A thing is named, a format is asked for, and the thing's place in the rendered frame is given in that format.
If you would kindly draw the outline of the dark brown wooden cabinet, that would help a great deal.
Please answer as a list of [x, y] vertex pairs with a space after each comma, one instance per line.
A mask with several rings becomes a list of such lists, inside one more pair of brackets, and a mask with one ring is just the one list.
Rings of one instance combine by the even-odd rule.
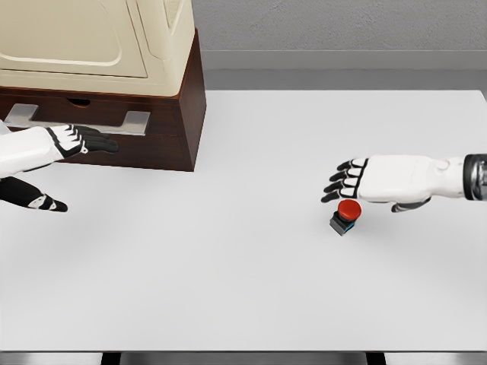
[[35, 121], [33, 118], [39, 107], [23, 103], [13, 105], [8, 115], [4, 119], [0, 119], [0, 135], [36, 126], [85, 126], [108, 135], [118, 144], [119, 150], [116, 153], [98, 151], [77, 154], [56, 162], [155, 170], [194, 170], [206, 112], [205, 85], [198, 38], [193, 39], [179, 92], [172, 97], [148, 97], [173, 99], [173, 116], [177, 121], [175, 135], [148, 134], [145, 130], [150, 118], [149, 112], [128, 111], [120, 126], [89, 126]]

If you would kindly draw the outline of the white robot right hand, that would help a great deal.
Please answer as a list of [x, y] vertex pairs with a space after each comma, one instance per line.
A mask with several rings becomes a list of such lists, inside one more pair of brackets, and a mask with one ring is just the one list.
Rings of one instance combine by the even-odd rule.
[[433, 196], [421, 170], [427, 162], [426, 157], [407, 155], [347, 160], [329, 178], [320, 201], [350, 198], [375, 204], [392, 202], [393, 213], [420, 208]]

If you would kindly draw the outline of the red push-button switch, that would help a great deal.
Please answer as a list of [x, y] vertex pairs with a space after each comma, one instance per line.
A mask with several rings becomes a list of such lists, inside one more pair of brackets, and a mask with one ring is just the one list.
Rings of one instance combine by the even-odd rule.
[[362, 209], [358, 202], [345, 199], [338, 204], [337, 210], [330, 218], [329, 225], [340, 236], [343, 236], [355, 226], [355, 222], [360, 218], [361, 213]]

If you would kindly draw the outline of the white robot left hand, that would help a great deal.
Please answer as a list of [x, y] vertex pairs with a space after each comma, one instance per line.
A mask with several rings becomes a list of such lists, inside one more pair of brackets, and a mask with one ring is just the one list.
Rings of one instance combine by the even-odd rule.
[[36, 126], [0, 135], [0, 201], [34, 210], [67, 212], [64, 202], [15, 175], [77, 154], [118, 150], [118, 144], [108, 135], [79, 125]]

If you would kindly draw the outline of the brown drawer with silver handle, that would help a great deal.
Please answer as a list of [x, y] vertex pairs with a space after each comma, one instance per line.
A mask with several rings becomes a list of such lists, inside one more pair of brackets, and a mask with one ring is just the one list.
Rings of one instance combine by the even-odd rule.
[[128, 111], [149, 112], [145, 130], [148, 134], [177, 133], [171, 98], [0, 87], [0, 119], [4, 119], [16, 103], [37, 105], [39, 109], [33, 118], [35, 121], [89, 126], [120, 126]]

